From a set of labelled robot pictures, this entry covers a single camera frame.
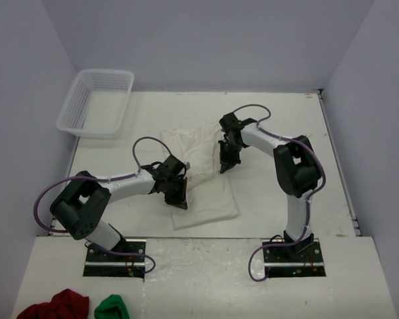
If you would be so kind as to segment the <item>white t shirt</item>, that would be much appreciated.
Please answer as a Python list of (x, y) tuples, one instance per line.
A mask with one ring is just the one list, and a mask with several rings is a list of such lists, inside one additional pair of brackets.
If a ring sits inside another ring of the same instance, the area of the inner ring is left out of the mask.
[(186, 196), (188, 208), (173, 209), (173, 229), (187, 229), (208, 223), (234, 219), (239, 215), (231, 183), (220, 174), (220, 125), (205, 124), (197, 128), (172, 128), (160, 132), (161, 140), (172, 154), (190, 168)]

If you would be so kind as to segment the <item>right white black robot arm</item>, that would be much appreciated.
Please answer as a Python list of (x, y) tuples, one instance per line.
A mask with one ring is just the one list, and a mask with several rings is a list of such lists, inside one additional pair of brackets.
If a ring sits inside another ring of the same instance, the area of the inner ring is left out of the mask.
[(256, 120), (239, 120), (232, 112), (219, 120), (223, 139), (219, 141), (220, 172), (241, 163), (240, 152), (253, 147), (271, 156), (279, 187), (287, 196), (287, 226), (280, 244), (290, 261), (298, 261), (314, 240), (311, 231), (311, 197), (323, 179), (322, 166), (306, 136), (287, 138), (266, 132)]

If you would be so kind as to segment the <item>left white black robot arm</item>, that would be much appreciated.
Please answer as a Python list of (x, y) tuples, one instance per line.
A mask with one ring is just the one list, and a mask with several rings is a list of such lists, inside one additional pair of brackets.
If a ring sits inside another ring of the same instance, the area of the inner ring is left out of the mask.
[(188, 170), (189, 165), (170, 155), (163, 162), (142, 165), (135, 173), (109, 179), (82, 171), (51, 203), (49, 211), (73, 239), (90, 242), (110, 261), (140, 256), (140, 253), (128, 252), (124, 237), (102, 221), (107, 206), (136, 195), (162, 193), (165, 204), (186, 210)]

